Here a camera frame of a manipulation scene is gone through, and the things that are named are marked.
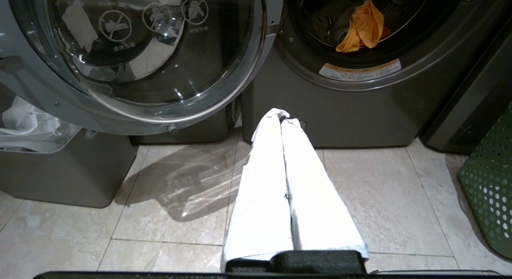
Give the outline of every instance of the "white plastic bag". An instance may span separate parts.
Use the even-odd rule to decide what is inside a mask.
[[[62,148],[80,127],[59,120],[16,96],[11,108],[2,113],[0,148],[52,153]]]

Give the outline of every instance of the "washing machine door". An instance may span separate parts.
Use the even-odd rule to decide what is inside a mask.
[[[0,82],[117,134],[216,113],[265,59],[283,0],[0,0]]]

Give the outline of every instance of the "glass door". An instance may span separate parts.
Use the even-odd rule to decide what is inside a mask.
[[[265,0],[9,0],[33,49],[72,88],[155,124],[197,122],[254,74]]]

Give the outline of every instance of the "warning label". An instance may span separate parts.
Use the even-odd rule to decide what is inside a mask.
[[[400,60],[395,59],[386,64],[366,69],[346,69],[325,63],[318,74],[338,81],[366,81],[386,76],[402,69]]]

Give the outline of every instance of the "laundry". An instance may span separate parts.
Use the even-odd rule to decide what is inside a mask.
[[[384,15],[371,0],[354,9],[349,24],[347,35],[336,47],[337,52],[351,53],[358,51],[362,46],[371,49],[377,46],[381,38],[390,34],[384,27]]]
[[[302,0],[300,8],[307,13],[307,29],[318,40],[337,46],[349,29],[356,6],[364,0]]]

